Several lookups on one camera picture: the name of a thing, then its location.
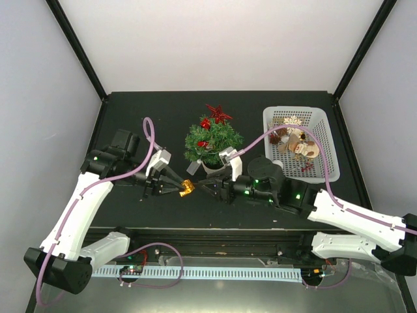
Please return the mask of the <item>string light with white balls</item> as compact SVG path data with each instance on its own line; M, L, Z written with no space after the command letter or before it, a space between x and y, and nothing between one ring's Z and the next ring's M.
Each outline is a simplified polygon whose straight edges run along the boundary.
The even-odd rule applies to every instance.
M209 144L209 146L207 147L207 148L205 148L206 149L206 151L210 151L210 150L212 150L212 145L211 144ZM199 159L197 159L197 160L195 160L195 161L192 161L191 163L190 163L190 165L188 166L188 168L187 168L187 172L190 174L190 175L195 175L195 173L197 172L197 170L200 168L200 167L202 167L203 169L204 169L204 171L205 171L205 173L208 175L208 174L210 174L210 173L214 173L214 172L217 172L217 171L220 171L220 170L222 170L222 169L224 169L225 168L225 166L222 164L222 163L218 163L218 164L215 164L215 165L210 165L210 164L207 164L207 163L205 163L205 162L203 162L200 158Z

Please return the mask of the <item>gold gift box ornament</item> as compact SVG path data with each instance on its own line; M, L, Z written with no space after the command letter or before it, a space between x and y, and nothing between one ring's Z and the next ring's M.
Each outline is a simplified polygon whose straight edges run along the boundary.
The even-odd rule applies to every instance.
M182 187L182 191L179 192L180 197L185 197L195 190L194 184L189 179L183 180Z

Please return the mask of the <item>red santa ornament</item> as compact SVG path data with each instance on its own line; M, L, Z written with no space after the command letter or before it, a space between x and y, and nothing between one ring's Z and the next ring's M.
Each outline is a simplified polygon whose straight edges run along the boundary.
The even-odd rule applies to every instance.
M207 148L209 146L209 142L208 141L199 141L197 143L197 146Z

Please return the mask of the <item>small green christmas tree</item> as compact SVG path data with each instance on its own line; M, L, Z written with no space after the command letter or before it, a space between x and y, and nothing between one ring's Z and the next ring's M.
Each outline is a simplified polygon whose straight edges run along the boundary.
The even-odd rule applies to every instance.
M204 118L210 119L210 130L201 128L200 122ZM240 147L244 141L244 138L231 126L229 121L227 120L223 125L216 124L214 119L209 116L200 117L197 124L189 127L189 132L185 137L185 159L192 162L200 158L210 165L222 163L218 153L228 147ZM208 141L212 145L212 150L206 151L205 148L198 147L199 141Z

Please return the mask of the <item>red gift box ornament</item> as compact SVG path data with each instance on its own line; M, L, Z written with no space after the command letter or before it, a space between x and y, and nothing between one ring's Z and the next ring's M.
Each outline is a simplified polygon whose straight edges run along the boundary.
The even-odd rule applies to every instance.
M201 126L202 129L210 130L210 128L211 128L210 119L208 119L208 118L202 119L201 122L200 122L200 126Z

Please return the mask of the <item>red star ornament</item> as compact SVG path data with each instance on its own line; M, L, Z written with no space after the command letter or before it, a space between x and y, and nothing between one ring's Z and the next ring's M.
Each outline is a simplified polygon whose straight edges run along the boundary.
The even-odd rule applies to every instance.
M214 119L214 122L216 124L225 124L225 122L227 120L232 120L232 117L230 115L227 115L223 110L222 110L222 106L219 105L217 107L213 107L209 104L206 105L206 107L210 110L211 115L210 118Z

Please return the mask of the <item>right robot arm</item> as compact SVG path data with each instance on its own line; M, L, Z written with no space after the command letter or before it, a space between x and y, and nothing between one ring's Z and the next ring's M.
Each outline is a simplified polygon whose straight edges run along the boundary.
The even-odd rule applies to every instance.
M242 162L200 182L218 201L232 203L238 196L265 201L299 218L344 230L343 235L317 232L296 246L300 261L316 258L353 258L372 261L397 275L416 275L416 215L391 216L334 197L327 190L284 176L281 166L264 156L253 159L247 175Z

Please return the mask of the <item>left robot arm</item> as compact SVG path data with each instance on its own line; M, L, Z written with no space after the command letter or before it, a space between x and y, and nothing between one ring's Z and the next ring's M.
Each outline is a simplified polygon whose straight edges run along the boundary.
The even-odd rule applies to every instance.
M58 222L40 246L28 248L23 257L36 276L37 295L43 284L78 294L107 262L119 257L133 260L139 255L139 243L122 228L93 244L82 245L115 183L143 186L144 196L184 191L184 180L169 168L171 155L165 149L149 151L142 164L133 161L139 141L138 135L118 130L109 145L86 156L76 188Z

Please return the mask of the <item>pine cone ornament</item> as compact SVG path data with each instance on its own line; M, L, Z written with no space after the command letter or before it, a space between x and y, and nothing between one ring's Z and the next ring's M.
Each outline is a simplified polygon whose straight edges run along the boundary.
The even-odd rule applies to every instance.
M287 128L281 128L281 129L278 129L278 130L274 130L273 132L271 132L268 135L269 143L271 145L277 145L277 144L279 144L281 139L286 135L287 135Z

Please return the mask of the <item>white plastic basket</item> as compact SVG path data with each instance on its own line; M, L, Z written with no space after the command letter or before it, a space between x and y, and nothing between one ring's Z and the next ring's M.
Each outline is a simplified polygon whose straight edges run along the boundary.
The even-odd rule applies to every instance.
M314 159L307 159L304 156L295 156L290 151L280 153L278 146L289 139L289 135L284 136L279 144L271 145L269 137L264 139L265 155L271 161L280 160L283 162L283 173L285 176L299 179L307 183L323 183L327 175L329 181L334 182L339 179L339 164L334 147L334 141L330 130L327 115L324 110L305 106L270 106L263 111L263 128L269 130L278 125L284 125L283 119L296 115L303 120L302 127L308 129L314 138L318 139L323 147L321 155L326 157L327 167L324 167L322 156ZM302 173L301 169L307 162L314 163L313 173Z

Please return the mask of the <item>left circuit board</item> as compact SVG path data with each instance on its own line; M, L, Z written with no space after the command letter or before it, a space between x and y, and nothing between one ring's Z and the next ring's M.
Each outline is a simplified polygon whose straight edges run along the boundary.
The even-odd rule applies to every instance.
M143 266L142 265L127 265L124 266L120 271L120 275L141 275L143 272Z

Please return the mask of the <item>white snowflake ornament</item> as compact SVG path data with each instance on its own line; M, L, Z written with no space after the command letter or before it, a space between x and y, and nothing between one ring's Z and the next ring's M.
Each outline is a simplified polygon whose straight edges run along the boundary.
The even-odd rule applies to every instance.
M283 119L283 123L285 125L298 125L298 126L302 126L303 120L301 118L297 117L296 115L292 115L290 117L285 117Z

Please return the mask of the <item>right circuit board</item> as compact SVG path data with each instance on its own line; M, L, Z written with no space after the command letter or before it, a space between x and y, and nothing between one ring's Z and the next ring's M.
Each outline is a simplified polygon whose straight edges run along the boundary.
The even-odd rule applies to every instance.
M332 276L336 273L335 265L323 265L322 267L308 268L302 270L303 278L324 278L326 276Z

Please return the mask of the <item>black frame post left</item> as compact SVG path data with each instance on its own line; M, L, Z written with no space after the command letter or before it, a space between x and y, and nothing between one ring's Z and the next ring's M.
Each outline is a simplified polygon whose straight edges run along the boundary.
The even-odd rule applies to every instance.
M66 37L69 45L71 46L73 52L75 53L76 57L78 58L79 63L81 64L84 72L86 73L89 81L91 82L94 90L96 91L100 100L107 99L107 93L98 78L79 38L70 23L61 3L58 0L46 0L46 4L48 5L51 13L53 14L55 20L59 24L59 27L63 31L64 36Z

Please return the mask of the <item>black frame post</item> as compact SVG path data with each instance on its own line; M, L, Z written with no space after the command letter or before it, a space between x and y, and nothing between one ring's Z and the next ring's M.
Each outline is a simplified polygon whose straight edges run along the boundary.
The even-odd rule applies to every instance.
M377 38L380 30L388 19L391 11L394 9L396 3L397 0L384 0L381 3L376 15L374 16L363 39L361 40L361 43L356 49L346 71L339 81L336 90L333 92L333 99L335 101L339 101L342 98L344 92L356 74L356 71L359 69L359 66L367 55L375 39Z
M91 82L94 90L96 91L100 100L107 99L107 93L98 78L79 38L70 23L61 3L58 0L46 0L46 4L48 5L51 13L53 14L55 20L59 24L59 27L63 31L64 36L66 37L69 45L71 46L73 52L75 53L76 57L78 58L79 63L81 64L84 72L86 73L89 81Z

